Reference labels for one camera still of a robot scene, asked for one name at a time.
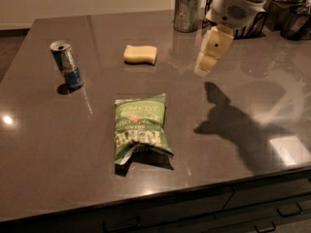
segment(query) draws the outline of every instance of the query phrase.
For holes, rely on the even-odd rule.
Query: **green chip bag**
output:
[[[164,132],[165,94],[116,101],[115,163],[123,165],[142,147],[173,156]]]

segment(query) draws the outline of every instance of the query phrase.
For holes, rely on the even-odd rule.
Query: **table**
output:
[[[162,11],[35,20],[0,85],[1,221],[221,187],[218,211],[237,183],[310,177],[310,42],[266,30],[234,41],[199,78],[202,31],[177,32],[172,19]],[[59,39],[71,42],[85,81],[70,94],[60,92],[50,51]],[[155,66],[125,64],[126,45],[157,47]],[[138,154],[116,170],[115,100],[160,93],[174,158]]]

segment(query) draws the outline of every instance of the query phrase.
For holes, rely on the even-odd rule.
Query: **soda can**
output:
[[[50,45],[50,49],[58,70],[65,79],[66,86],[72,90],[81,88],[84,82],[80,77],[70,42],[65,40],[55,41]]]

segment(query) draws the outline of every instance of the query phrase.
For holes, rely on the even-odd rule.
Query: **sponge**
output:
[[[156,47],[152,46],[133,47],[127,45],[123,57],[124,61],[130,64],[150,63],[152,65],[155,65]]]

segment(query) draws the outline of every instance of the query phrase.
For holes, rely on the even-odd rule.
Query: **robotic hand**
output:
[[[213,0],[206,17],[217,23],[203,38],[194,73],[206,76],[230,47],[233,32],[251,22],[265,0]]]

